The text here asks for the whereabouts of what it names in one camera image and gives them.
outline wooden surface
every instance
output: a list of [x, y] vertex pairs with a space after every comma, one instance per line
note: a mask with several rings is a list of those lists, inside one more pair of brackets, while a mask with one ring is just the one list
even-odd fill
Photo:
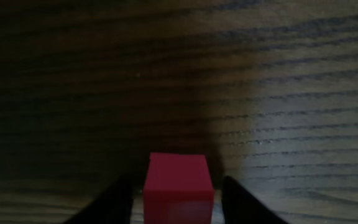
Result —
[[151, 151], [358, 223], [358, 0], [0, 0], [0, 224], [60, 223]]

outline red box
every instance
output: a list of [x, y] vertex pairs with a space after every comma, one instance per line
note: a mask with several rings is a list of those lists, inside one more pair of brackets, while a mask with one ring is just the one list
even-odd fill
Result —
[[214, 189], [204, 155], [151, 153], [145, 224], [210, 224]]

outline red block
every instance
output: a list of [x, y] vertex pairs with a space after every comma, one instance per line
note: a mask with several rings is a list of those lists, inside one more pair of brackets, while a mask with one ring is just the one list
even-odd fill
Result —
[[204, 155], [151, 153], [145, 224], [210, 224], [214, 189]]

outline wood grain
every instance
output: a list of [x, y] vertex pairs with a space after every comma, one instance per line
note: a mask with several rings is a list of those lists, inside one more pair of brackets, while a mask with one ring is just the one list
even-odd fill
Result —
[[0, 224], [61, 223], [151, 151], [358, 223], [358, 0], [0, 0]]

